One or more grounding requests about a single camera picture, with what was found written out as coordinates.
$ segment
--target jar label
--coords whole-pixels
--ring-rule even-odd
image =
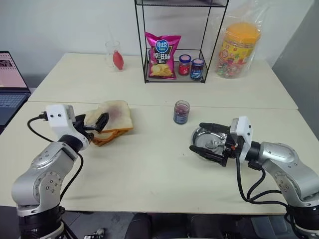
[[[224,41],[219,56],[229,64],[246,64],[253,49],[253,47],[245,48],[234,46],[227,41]]]
[[[189,74],[189,69],[190,69],[190,65],[182,65],[180,64],[179,67],[178,67],[178,72],[181,74],[181,75],[188,75]]]
[[[193,79],[199,79],[201,78],[202,73],[203,73],[202,69],[200,69],[199,67],[193,67],[190,72],[190,77]]]
[[[179,124],[186,123],[188,120],[188,114],[174,114],[174,121]]]

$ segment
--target stainless steel bowl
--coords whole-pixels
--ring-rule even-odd
[[[192,136],[191,143],[197,147],[207,148],[214,153],[222,155],[227,134],[210,132],[204,128],[197,128]]]

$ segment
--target plastic candy container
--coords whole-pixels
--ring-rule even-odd
[[[237,77],[248,62],[260,35],[254,24],[239,22],[230,25],[219,53],[217,74],[225,78]]]

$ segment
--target blue jar lid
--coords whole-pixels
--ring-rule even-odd
[[[196,58],[193,60],[192,64],[194,66],[203,66],[204,65],[204,61],[202,59]]]
[[[186,54],[181,55],[179,57],[179,61],[182,62],[182,63],[188,63],[188,62],[191,61],[191,56],[190,55],[186,55]]]

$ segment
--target laptop keyboard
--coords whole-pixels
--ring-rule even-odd
[[[15,108],[23,98],[24,95],[0,95],[0,108]]]

